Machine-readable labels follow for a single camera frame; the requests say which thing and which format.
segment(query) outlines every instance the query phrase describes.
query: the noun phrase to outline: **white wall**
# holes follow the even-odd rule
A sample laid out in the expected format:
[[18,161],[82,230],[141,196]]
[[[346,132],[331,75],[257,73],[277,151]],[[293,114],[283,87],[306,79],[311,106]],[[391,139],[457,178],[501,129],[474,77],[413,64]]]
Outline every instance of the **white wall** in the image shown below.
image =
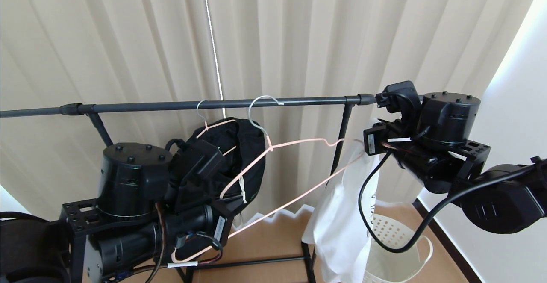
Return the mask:
[[[547,157],[547,0],[534,0],[512,47],[481,98],[470,139],[490,145],[485,168],[529,164]],[[444,196],[422,192],[431,209]],[[437,222],[475,268],[483,281],[546,282],[547,218],[512,235],[485,232],[449,205]]]
[[0,211],[18,211],[29,213],[12,195],[0,186]]

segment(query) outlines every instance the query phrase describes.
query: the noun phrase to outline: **beige curtain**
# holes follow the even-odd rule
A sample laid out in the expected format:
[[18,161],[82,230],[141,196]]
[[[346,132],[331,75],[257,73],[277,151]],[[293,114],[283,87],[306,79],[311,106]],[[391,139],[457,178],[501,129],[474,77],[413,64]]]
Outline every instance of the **beige curtain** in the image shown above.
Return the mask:
[[[375,94],[412,80],[422,94],[481,96],[532,0],[209,0],[226,99]],[[371,116],[356,106],[349,137]],[[228,110],[229,115],[244,113]],[[273,143],[334,141],[342,107],[257,108]],[[333,148],[306,144],[267,156],[259,199],[248,214],[273,209],[324,179]],[[420,185],[389,160],[379,198],[413,201]],[[314,205],[320,190],[305,200]]]
[[[376,93],[412,80],[421,93],[480,96],[532,0],[208,0],[225,99]],[[205,0],[0,0],[0,108],[219,99]],[[338,135],[341,106],[256,108],[274,143]],[[229,115],[245,117],[244,109]],[[361,137],[372,106],[356,106]],[[112,139],[162,145],[200,125],[195,112],[104,114]],[[220,111],[207,114],[210,121]],[[36,215],[96,196],[103,144],[86,117],[2,119],[2,186]],[[324,179],[333,148],[267,156],[265,212]],[[389,162],[379,197],[420,186]],[[317,193],[305,203],[314,204]]]
[[[218,100],[205,0],[0,0],[2,110]],[[195,112],[102,115],[113,141],[164,145]],[[210,119],[221,118],[212,111]],[[94,198],[104,144],[87,117],[2,119],[1,182],[39,216]]]

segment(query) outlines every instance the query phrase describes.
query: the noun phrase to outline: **basket handle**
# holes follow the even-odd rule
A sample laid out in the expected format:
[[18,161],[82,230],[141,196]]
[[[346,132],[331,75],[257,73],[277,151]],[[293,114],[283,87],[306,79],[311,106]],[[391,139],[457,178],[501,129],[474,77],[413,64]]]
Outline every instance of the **basket handle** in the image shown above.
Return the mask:
[[424,259],[422,261],[422,266],[420,266],[420,269],[418,269],[418,271],[414,272],[414,274],[412,276],[410,276],[408,279],[406,279],[406,281],[412,279],[413,277],[415,277],[418,273],[420,273],[420,271],[422,271],[423,267],[427,264],[428,260],[430,260],[430,258],[433,256],[433,244],[431,242],[431,240],[427,237],[427,236],[421,236],[419,239],[418,239],[418,242],[422,239],[425,239],[427,240],[427,243],[429,244],[429,254],[427,254],[427,257],[426,259]]

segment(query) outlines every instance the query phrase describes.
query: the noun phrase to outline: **dark baseboard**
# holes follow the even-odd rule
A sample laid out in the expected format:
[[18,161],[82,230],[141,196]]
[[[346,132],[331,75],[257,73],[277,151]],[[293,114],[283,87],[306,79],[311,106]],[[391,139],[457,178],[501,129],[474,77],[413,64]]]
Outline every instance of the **dark baseboard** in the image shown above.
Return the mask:
[[[414,201],[412,203],[414,205],[414,208],[420,213],[422,218],[426,217],[428,215],[427,209],[422,205],[422,202]],[[462,254],[459,253],[458,249],[454,246],[454,244],[450,241],[448,236],[445,234],[443,229],[437,224],[435,220],[433,220],[429,227],[433,231],[433,234],[439,239],[441,244],[444,246],[448,254],[452,257],[456,265],[459,267],[460,271],[462,271],[463,275],[469,281],[469,283],[482,283],[481,279],[477,276],[475,271],[473,271],[473,268],[469,265],[469,263],[463,258]]]

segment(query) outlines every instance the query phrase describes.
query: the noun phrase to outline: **floor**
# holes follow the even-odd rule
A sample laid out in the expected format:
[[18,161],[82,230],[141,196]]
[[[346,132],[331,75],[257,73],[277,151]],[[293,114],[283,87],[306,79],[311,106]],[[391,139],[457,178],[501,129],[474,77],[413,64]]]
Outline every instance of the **floor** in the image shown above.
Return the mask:
[[[412,205],[377,208],[377,213],[397,219],[410,228],[416,228],[422,218]],[[224,249],[222,262],[236,262],[266,257],[287,257],[302,254],[300,237],[309,219],[309,212],[303,212],[297,218],[280,216],[275,223],[260,222],[248,231],[232,238]],[[462,272],[428,228],[424,233],[432,240],[434,253],[422,272],[414,277],[411,283],[461,283],[467,282]],[[426,249],[419,247],[420,252]],[[319,263],[315,267],[317,283],[321,280]],[[142,273],[128,278],[124,283],[142,283],[148,273]],[[177,283],[182,280],[174,269],[162,269],[158,272],[154,283]],[[197,271],[194,283],[305,283],[306,271],[303,261],[247,265],[223,269],[208,269]]]

